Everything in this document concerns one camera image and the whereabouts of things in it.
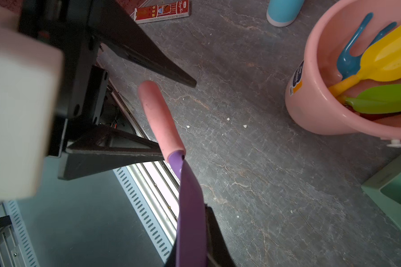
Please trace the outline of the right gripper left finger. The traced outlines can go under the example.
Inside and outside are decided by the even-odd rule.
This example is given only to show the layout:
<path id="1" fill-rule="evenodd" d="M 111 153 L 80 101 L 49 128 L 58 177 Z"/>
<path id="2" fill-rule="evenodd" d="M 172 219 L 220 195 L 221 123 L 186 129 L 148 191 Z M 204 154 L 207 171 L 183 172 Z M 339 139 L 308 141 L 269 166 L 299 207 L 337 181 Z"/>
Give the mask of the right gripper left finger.
<path id="1" fill-rule="evenodd" d="M 177 240 L 174 242 L 173 248 L 169 254 L 164 267 L 176 267 L 176 254 L 177 254 Z"/>

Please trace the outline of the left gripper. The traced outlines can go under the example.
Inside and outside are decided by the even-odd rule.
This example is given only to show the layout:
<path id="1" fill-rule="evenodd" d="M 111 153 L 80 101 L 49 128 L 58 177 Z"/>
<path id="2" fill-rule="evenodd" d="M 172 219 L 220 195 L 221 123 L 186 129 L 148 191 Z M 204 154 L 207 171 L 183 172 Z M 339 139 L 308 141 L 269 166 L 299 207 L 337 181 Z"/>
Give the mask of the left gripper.
<path id="1" fill-rule="evenodd" d="M 99 48 L 95 35 L 123 59 L 186 86 L 197 85 L 116 1 L 23 1 L 18 31 L 57 48 L 64 56 L 47 156 L 61 155 L 69 122 L 83 115 Z M 158 143 L 98 125 L 65 149 L 58 178 L 75 180 L 131 164 L 163 160 Z"/>

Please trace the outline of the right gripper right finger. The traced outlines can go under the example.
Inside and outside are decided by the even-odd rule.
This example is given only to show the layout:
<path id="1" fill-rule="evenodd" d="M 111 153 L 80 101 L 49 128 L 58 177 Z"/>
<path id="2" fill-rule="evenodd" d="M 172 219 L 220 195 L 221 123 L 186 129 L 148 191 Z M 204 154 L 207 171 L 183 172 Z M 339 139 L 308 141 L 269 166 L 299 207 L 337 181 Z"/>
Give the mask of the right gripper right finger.
<path id="1" fill-rule="evenodd" d="M 219 228 L 213 209 L 205 205 L 207 227 L 207 266 L 235 267 Z"/>

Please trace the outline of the purple shovel pink handle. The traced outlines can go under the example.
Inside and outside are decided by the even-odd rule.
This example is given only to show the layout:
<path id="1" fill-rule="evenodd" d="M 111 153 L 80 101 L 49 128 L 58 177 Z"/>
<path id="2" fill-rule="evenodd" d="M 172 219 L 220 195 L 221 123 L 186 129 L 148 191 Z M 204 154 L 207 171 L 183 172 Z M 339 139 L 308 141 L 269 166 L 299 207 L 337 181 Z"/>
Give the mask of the purple shovel pink handle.
<path id="1" fill-rule="evenodd" d="M 163 157 L 180 180 L 176 266 L 205 267 L 207 227 L 201 186 L 186 162 L 186 148 L 158 85 L 144 81 L 138 95 Z"/>

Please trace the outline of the teal spray bottle pink trigger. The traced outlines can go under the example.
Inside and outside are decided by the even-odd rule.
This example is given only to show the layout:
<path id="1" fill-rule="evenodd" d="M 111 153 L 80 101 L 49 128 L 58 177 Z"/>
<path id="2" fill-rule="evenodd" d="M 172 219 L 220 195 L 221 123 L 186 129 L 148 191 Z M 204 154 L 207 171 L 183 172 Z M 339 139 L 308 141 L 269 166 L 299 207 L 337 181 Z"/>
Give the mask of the teal spray bottle pink trigger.
<path id="1" fill-rule="evenodd" d="M 286 27 L 296 20 L 304 2 L 304 0 L 270 0 L 266 18 L 275 27 Z"/>

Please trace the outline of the blue fork yellow handle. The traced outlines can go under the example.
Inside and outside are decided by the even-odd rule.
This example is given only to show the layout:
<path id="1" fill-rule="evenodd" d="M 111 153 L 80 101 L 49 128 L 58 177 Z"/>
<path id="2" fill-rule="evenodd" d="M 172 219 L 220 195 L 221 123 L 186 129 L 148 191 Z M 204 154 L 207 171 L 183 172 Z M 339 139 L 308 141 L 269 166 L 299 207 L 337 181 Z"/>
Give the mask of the blue fork yellow handle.
<path id="1" fill-rule="evenodd" d="M 348 77 L 355 75 L 358 73 L 360 70 L 360 61 L 362 58 L 362 55 L 359 56 L 352 56 L 350 53 L 350 50 L 352 49 L 353 45 L 355 42 L 358 40 L 360 35 L 363 33 L 363 31 L 366 29 L 368 23 L 371 21 L 373 18 L 374 13 L 368 13 L 364 19 L 362 20 L 361 24 L 359 25 L 358 29 L 355 31 L 353 34 L 352 38 L 349 40 L 349 42 L 346 44 L 342 52 L 340 53 L 338 59 L 337 59 L 337 69 L 339 73 L 342 75 L 342 80 L 347 79 Z M 381 40 L 385 35 L 387 35 L 391 30 L 393 30 L 397 26 L 396 22 L 392 22 L 386 27 L 384 27 L 381 31 L 378 32 L 378 34 L 375 36 L 373 41 L 369 44 L 368 48 Z"/>

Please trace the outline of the green trowel yellow handle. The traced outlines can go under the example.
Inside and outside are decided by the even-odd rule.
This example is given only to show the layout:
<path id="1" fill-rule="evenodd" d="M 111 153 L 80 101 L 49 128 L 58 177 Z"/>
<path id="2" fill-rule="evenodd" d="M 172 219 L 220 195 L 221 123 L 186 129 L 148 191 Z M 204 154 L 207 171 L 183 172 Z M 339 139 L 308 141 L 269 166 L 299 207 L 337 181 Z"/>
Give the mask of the green trowel yellow handle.
<path id="1" fill-rule="evenodd" d="M 398 113 L 401 112 L 401 84 L 372 87 L 357 97 L 339 96 L 338 101 L 359 113 Z"/>

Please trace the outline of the red shovel wooden handle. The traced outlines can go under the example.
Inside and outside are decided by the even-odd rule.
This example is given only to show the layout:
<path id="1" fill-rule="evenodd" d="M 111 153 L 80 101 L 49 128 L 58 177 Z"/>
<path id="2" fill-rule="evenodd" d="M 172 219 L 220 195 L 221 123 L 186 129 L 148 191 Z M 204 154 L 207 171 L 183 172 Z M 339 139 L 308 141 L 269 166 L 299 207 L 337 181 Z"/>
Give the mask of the red shovel wooden handle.
<path id="1" fill-rule="evenodd" d="M 399 116 L 401 115 L 401 112 L 396 112 L 396 113 L 384 113 L 384 114 L 366 114 L 366 113 L 359 113 L 355 112 L 356 115 L 359 115 L 360 117 L 369 120 L 369 121 L 376 121 L 380 119 L 385 119 L 388 117 L 394 117 L 394 116 Z"/>

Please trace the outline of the yellow shovel yellow handle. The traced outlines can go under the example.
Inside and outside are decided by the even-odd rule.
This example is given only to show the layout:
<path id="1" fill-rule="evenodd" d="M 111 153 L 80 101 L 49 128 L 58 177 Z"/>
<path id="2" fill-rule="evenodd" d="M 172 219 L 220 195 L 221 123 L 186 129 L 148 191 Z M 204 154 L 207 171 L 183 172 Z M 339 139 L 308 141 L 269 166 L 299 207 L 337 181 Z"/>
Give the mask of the yellow shovel yellow handle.
<path id="1" fill-rule="evenodd" d="M 401 25 L 364 52 L 357 74 L 329 87 L 329 91 L 338 97 L 368 79 L 379 82 L 401 79 Z"/>

